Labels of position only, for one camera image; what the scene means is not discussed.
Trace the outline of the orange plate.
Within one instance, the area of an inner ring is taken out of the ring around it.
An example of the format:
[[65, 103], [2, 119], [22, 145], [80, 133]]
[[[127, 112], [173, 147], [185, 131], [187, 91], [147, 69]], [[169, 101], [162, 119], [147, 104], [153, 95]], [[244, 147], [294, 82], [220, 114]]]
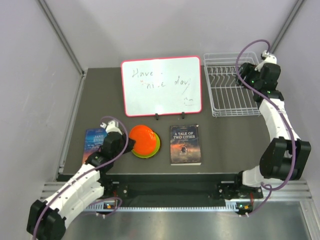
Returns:
[[134, 126], [129, 133], [129, 138], [135, 141], [133, 150], [139, 155], [149, 155], [156, 148], [156, 135], [146, 125]]

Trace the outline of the lime green plate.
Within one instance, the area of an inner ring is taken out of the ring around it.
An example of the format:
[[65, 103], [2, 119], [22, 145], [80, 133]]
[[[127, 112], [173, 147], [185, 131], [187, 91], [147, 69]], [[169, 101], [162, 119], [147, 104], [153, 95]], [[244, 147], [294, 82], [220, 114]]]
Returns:
[[155, 149], [154, 149], [154, 151], [153, 151], [152, 153], [147, 154], [147, 155], [142, 155], [142, 154], [137, 153], [137, 152], [134, 151], [134, 150], [132, 150], [131, 152], [132, 152], [136, 157], [138, 157], [138, 158], [140, 158], [140, 159], [149, 159], [149, 158], [152, 158], [153, 156], [155, 156], [155, 155], [159, 152], [159, 150], [160, 150], [160, 148], [161, 148], [161, 140], [160, 140], [160, 138], [159, 138], [159, 136], [158, 136], [157, 133], [154, 133], [154, 134], [155, 134], [155, 138], [156, 138], [156, 145], [155, 145]]

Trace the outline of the dark teal ceramic plate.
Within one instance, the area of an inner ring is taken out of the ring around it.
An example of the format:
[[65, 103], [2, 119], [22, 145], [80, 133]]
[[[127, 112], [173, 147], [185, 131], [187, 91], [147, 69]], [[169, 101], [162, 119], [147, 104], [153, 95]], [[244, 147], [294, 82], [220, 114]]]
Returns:
[[237, 86], [241, 86], [241, 87], [243, 87], [244, 85], [243, 85], [243, 83], [244, 83], [244, 77], [242, 76], [242, 75], [240, 75], [240, 76], [238, 76], [238, 75], [236, 75], [235, 76], [235, 84], [237, 85]]

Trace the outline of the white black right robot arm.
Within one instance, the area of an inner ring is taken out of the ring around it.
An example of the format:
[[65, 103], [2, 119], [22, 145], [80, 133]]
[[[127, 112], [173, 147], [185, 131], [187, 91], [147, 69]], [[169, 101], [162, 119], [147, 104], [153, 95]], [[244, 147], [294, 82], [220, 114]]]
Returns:
[[[276, 89], [280, 73], [281, 67], [275, 63], [265, 63], [257, 70], [256, 65], [245, 62], [238, 68], [236, 81], [254, 92], [253, 100], [265, 120], [270, 137], [270, 144], [259, 165], [238, 174], [233, 192], [239, 198], [245, 198], [252, 189], [263, 187], [275, 191], [288, 181], [299, 180], [312, 149], [311, 144], [302, 141], [291, 126], [283, 94]], [[269, 185], [270, 180], [282, 183], [274, 188]]]

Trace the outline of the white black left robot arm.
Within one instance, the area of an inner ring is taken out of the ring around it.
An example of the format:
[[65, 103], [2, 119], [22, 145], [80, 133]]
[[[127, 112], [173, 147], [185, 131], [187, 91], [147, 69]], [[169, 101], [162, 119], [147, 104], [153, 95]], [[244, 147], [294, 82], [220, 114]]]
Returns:
[[29, 210], [26, 230], [34, 240], [60, 240], [70, 223], [95, 200], [114, 191], [104, 175], [123, 154], [133, 150], [135, 140], [125, 133], [110, 132], [97, 151], [89, 155], [77, 173], [59, 190]]

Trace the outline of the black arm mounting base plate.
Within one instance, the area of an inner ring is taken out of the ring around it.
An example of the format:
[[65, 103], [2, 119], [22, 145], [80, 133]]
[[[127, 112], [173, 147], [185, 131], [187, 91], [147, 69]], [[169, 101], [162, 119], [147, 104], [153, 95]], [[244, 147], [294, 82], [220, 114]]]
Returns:
[[114, 194], [124, 200], [136, 197], [205, 197], [211, 200], [254, 199], [263, 197], [260, 187], [242, 184], [234, 173], [183, 174], [105, 174], [100, 182], [104, 195]]

